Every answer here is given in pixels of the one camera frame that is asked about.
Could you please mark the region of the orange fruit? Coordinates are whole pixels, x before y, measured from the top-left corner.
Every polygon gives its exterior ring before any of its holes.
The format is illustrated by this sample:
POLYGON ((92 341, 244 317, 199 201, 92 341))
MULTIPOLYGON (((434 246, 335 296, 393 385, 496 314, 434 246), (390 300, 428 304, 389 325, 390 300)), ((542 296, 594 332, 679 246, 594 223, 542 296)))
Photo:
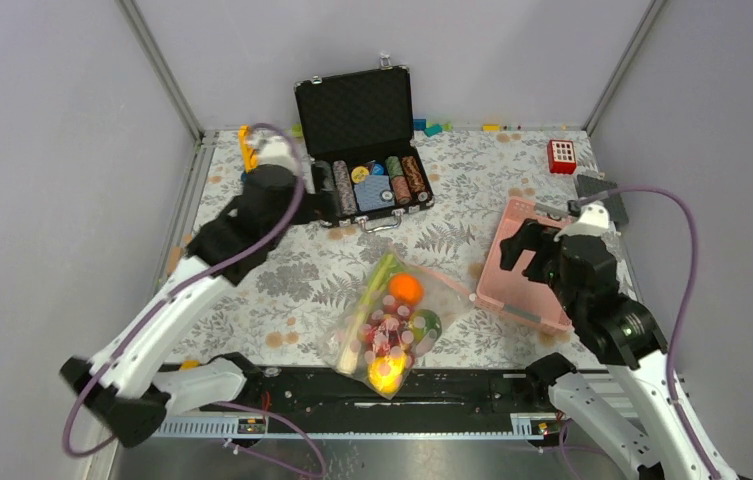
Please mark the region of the orange fruit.
POLYGON ((397 273, 388 281, 388 291, 396 300, 410 306, 418 305, 425 296, 423 283, 410 273, 397 273))

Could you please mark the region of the yellow pear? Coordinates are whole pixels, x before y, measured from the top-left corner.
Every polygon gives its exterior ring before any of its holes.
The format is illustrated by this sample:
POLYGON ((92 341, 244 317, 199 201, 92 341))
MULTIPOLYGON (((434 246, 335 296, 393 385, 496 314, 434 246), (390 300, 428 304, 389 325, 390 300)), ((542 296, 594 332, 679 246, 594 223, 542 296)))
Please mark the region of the yellow pear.
POLYGON ((382 356, 376 358, 367 369, 370 386, 383 396, 394 395, 401 387, 409 368, 411 356, 382 356))

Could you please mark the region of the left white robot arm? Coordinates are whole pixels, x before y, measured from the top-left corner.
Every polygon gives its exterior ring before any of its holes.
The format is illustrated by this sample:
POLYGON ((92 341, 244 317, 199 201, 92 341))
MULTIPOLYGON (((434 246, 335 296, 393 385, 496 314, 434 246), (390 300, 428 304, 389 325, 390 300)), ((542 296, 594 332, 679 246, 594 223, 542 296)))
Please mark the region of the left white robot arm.
POLYGON ((223 356, 193 371, 162 371, 175 344, 211 306, 263 264, 291 225, 336 219, 337 195, 317 168, 314 192, 303 177, 277 165, 259 166, 244 177, 242 191, 205 223, 188 244, 165 285, 112 342, 91 358, 73 356, 60 375, 75 392, 62 434, 87 409, 121 446, 140 445, 163 421, 193 408, 228 401, 248 411, 261 401, 262 385, 247 364, 223 356))

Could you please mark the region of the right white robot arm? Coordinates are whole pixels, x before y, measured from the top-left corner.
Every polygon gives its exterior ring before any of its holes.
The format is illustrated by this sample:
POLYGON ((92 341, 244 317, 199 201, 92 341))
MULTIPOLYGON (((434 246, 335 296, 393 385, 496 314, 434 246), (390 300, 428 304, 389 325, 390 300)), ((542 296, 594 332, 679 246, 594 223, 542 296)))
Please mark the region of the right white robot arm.
POLYGON ((548 286, 581 343, 604 365, 635 408, 635 427, 594 393, 562 355, 527 371, 527 402, 556 408, 579 425, 629 479, 735 479, 669 373, 668 344, 651 312, 621 293, 617 260, 597 235, 570 235, 528 219, 501 241, 500 266, 533 257, 524 276, 548 286))

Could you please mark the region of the green celery stalk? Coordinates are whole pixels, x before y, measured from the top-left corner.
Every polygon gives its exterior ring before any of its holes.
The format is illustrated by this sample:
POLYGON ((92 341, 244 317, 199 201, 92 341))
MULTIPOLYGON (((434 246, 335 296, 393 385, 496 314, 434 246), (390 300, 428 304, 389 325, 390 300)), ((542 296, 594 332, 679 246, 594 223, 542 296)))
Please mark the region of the green celery stalk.
POLYGON ((358 330, 369 318, 369 309, 396 264, 395 253, 388 251, 382 256, 367 278, 363 293, 354 304, 351 314, 345 318, 346 326, 342 330, 343 338, 340 340, 339 354, 335 363, 336 370, 341 374, 352 375, 355 372, 358 354, 354 352, 353 344, 357 341, 358 330))

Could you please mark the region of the clear pink zip bag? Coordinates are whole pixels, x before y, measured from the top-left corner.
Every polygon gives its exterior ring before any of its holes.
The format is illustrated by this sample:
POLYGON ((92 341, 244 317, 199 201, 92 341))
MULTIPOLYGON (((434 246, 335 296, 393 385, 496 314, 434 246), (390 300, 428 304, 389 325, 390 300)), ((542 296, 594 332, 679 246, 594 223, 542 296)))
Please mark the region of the clear pink zip bag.
POLYGON ((391 399, 473 308, 471 294, 461 285, 388 251, 321 337, 318 351, 336 373, 391 399))

